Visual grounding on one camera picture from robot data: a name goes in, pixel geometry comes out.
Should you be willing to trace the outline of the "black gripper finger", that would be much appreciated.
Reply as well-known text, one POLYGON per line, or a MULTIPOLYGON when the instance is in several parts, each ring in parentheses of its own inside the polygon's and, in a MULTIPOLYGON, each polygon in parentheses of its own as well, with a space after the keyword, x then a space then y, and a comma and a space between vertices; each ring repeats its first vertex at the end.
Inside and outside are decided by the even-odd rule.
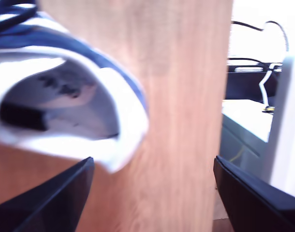
POLYGON ((88 157, 0 204, 0 232, 74 232, 93 174, 94 160, 88 157))
POLYGON ((214 159, 217 190, 236 232, 295 232, 295 197, 224 158, 214 159))

